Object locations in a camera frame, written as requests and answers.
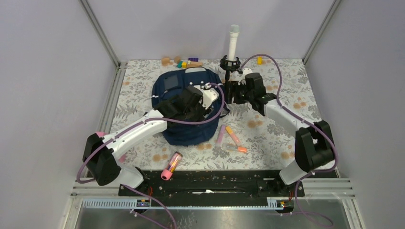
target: gray wall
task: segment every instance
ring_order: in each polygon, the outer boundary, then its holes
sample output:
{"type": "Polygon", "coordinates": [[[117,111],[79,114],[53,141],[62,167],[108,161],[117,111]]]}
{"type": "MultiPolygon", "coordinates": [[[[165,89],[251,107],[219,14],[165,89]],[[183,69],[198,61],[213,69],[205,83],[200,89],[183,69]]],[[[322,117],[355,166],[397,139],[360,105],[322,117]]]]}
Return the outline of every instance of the gray wall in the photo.
{"type": "Polygon", "coordinates": [[[120,60],[222,58],[231,24],[236,56],[304,57],[333,0],[89,0],[120,60]]]}
{"type": "Polygon", "coordinates": [[[114,66],[78,1],[0,1],[0,228],[55,229],[114,66]]]}
{"type": "Polygon", "coordinates": [[[405,1],[343,1],[307,71],[368,229],[403,228],[405,1]]]}

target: table surface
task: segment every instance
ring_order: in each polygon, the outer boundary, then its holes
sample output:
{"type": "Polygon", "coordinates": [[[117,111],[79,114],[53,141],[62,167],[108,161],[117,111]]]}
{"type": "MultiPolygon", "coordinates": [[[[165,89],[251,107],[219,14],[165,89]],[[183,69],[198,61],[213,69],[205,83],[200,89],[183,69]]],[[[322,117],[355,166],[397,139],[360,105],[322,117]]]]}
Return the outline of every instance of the table surface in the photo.
{"type": "MultiPolygon", "coordinates": [[[[218,73],[224,82],[224,71],[219,60],[200,60],[203,67],[218,73]]],[[[312,120],[319,120],[320,114],[301,59],[276,60],[281,68],[283,84],[280,99],[297,114],[312,120]]],[[[262,65],[255,60],[246,67],[259,72],[269,93],[276,93],[279,87],[277,68],[269,59],[262,65]]],[[[178,70],[174,64],[162,66],[160,60],[129,61],[122,84],[111,131],[135,122],[152,109],[151,93],[156,79],[163,73],[178,70]]],[[[241,80],[238,73],[231,74],[231,80],[241,80]]],[[[162,134],[156,134],[129,150],[122,158],[124,164],[141,169],[164,169],[175,151],[183,154],[183,160],[176,169],[283,169],[294,160],[294,138],[273,120],[263,117],[249,104],[231,104],[230,114],[220,119],[215,135],[197,146],[171,146],[162,134]],[[246,154],[226,151],[214,147],[221,125],[229,125],[242,145],[248,148],[246,154]]],[[[233,143],[225,133],[223,143],[233,143]]]]}

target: backpack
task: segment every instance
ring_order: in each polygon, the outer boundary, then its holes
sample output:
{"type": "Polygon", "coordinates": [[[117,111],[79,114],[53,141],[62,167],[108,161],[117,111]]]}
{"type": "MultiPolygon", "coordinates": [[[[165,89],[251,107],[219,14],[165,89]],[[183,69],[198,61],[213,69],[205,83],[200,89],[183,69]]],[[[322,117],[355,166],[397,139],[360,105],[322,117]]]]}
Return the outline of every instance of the backpack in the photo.
{"type": "MultiPolygon", "coordinates": [[[[162,74],[156,80],[152,88],[152,107],[164,100],[171,99],[172,97],[182,93],[183,89],[192,85],[204,85],[206,83],[216,83],[220,85],[221,89],[225,91],[224,86],[217,74],[209,69],[202,67],[193,67],[188,69],[181,69],[162,74]]],[[[213,110],[205,118],[205,120],[213,117],[221,107],[221,94],[220,97],[212,104],[213,110]]],[[[224,105],[224,110],[229,113],[229,109],[224,105]]],[[[163,131],[163,136],[170,145],[175,146],[191,146],[198,145],[202,142],[208,141],[214,134],[218,126],[218,121],[225,115],[220,115],[209,123],[201,125],[185,125],[176,124],[175,126],[168,127],[163,131]]]]}

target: purple cable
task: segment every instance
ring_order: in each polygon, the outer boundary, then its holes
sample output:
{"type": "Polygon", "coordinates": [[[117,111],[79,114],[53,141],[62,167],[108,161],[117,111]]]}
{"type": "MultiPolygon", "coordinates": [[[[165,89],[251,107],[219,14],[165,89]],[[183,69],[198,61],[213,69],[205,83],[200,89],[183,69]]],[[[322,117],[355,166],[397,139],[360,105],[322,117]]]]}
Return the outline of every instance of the purple cable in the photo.
{"type": "MultiPolygon", "coordinates": [[[[187,125],[200,125],[200,124],[205,124],[205,123],[208,123],[208,122],[210,122],[210,121],[216,119],[216,118],[221,114],[222,110],[224,109],[224,105],[225,105],[225,95],[224,95],[224,92],[222,91],[222,89],[221,89],[221,87],[220,87],[219,85],[217,85],[216,83],[210,83],[210,85],[211,85],[211,86],[214,86],[214,87],[217,87],[217,88],[219,89],[220,94],[221,94],[221,107],[220,107],[219,111],[218,111],[213,117],[211,117],[210,119],[207,119],[207,120],[204,120],[204,121],[200,121],[200,122],[185,122],[185,121],[175,120],[175,119],[171,119],[171,118],[148,118],[148,119],[145,120],[145,122],[163,120],[163,121],[174,122],[174,123],[180,123],[180,124],[187,124],[187,125]]],[[[95,149],[95,150],[90,154],[90,156],[84,161],[84,163],[83,163],[82,166],[80,167],[79,171],[77,172],[76,181],[77,181],[79,184],[85,184],[85,183],[94,181],[95,178],[90,179],[90,180],[81,180],[81,179],[80,179],[80,175],[82,174],[83,169],[85,168],[85,166],[87,165],[87,163],[89,163],[89,161],[94,157],[94,155],[96,155],[103,147],[107,146],[108,144],[110,144],[111,142],[113,142],[115,139],[120,138],[122,135],[124,135],[124,134],[126,134],[127,132],[131,131],[132,129],[134,129],[134,128],[140,126],[141,124],[143,124],[142,121],[141,121],[141,122],[138,122],[138,123],[135,123],[134,125],[128,127],[128,128],[125,129],[125,130],[123,130],[121,133],[117,134],[114,138],[112,138],[112,139],[106,141],[106,142],[103,143],[101,146],[99,146],[97,149],[95,149]]],[[[173,221],[174,228],[175,228],[175,229],[177,228],[176,220],[174,219],[173,215],[170,213],[170,211],[167,209],[167,207],[164,206],[160,201],[158,201],[157,199],[155,199],[155,198],[153,198],[153,197],[151,197],[151,196],[148,196],[148,195],[146,195],[146,194],[144,194],[144,193],[141,193],[141,192],[139,192],[139,191],[137,191],[137,190],[135,190],[135,189],[133,189],[133,188],[131,188],[131,187],[129,187],[129,186],[126,186],[126,185],[123,185],[123,186],[125,186],[125,187],[128,188],[129,190],[131,190],[131,191],[133,191],[133,192],[135,192],[135,193],[137,193],[137,194],[139,194],[139,195],[142,195],[142,196],[144,196],[144,197],[147,197],[147,198],[150,198],[150,199],[152,199],[152,200],[155,200],[158,204],[160,204],[160,205],[167,211],[167,213],[169,214],[171,220],[173,221]]],[[[142,216],[142,217],[145,218],[145,219],[147,219],[147,220],[149,220],[149,221],[151,221],[151,222],[153,222],[153,223],[155,223],[155,224],[157,224],[157,225],[159,225],[160,227],[166,228],[166,227],[164,227],[163,225],[161,225],[160,223],[154,221],[153,219],[150,219],[150,218],[148,218],[148,217],[146,217],[146,216],[142,216]]]]}
{"type": "MultiPolygon", "coordinates": [[[[332,140],[331,140],[323,131],[321,131],[319,128],[317,128],[314,124],[312,124],[312,123],[308,122],[307,120],[301,118],[300,116],[298,116],[297,114],[295,114],[294,112],[292,112],[290,109],[288,109],[287,107],[283,106],[283,104],[281,103],[281,101],[280,101],[280,96],[279,96],[279,95],[280,95],[280,91],[281,91],[281,85],[282,85],[282,83],[283,83],[283,77],[282,77],[282,75],[281,75],[281,70],[280,70],[280,67],[279,67],[278,63],[276,62],[276,60],[275,60],[273,57],[271,57],[271,56],[269,56],[269,55],[267,55],[267,54],[257,54],[257,55],[253,55],[253,56],[249,57],[245,62],[243,62],[243,64],[240,66],[240,69],[243,69],[243,67],[246,65],[246,63],[247,63],[249,60],[251,60],[251,59],[253,59],[253,58],[257,57],[257,56],[265,56],[265,57],[270,58],[270,59],[273,61],[274,65],[276,65],[276,67],[277,67],[278,75],[280,76],[280,85],[279,85],[279,87],[278,87],[277,95],[276,95],[276,96],[277,96],[277,97],[276,97],[276,100],[277,100],[278,105],[280,105],[281,108],[283,108],[285,111],[287,111],[290,115],[292,115],[292,116],[295,117],[296,119],[298,119],[298,120],[304,122],[305,124],[311,126],[312,128],[314,128],[315,131],[317,131],[318,133],[320,133],[320,135],[322,135],[322,136],[326,139],[326,141],[328,141],[328,143],[330,144],[330,146],[331,146],[331,148],[332,148],[332,152],[333,152],[333,154],[334,154],[334,156],[335,156],[335,164],[334,164],[331,168],[329,168],[329,169],[313,170],[313,172],[327,173],[327,172],[333,171],[333,170],[336,168],[336,166],[338,165],[339,156],[338,156],[338,153],[337,153],[335,144],[332,142],[332,140]]],[[[297,198],[298,185],[299,185],[299,183],[301,182],[302,179],[305,179],[305,178],[309,177],[311,174],[312,174],[311,172],[310,172],[310,173],[307,173],[306,175],[304,175],[303,177],[301,177],[301,178],[297,181],[297,184],[296,184],[296,186],[295,186],[295,202],[297,203],[297,206],[298,206],[299,210],[301,211],[301,213],[302,213],[309,221],[311,221],[312,223],[314,223],[314,224],[316,224],[316,225],[318,225],[318,226],[321,226],[321,227],[332,228],[334,224],[333,224],[333,221],[332,221],[330,218],[328,218],[328,217],[325,216],[325,215],[321,215],[322,217],[324,217],[325,219],[327,219],[329,222],[331,222],[331,225],[320,224],[319,222],[317,222],[317,221],[313,220],[311,217],[309,217],[309,216],[308,216],[308,213],[309,213],[309,212],[303,211],[302,208],[301,208],[301,206],[299,205],[298,198],[297,198]]]]}

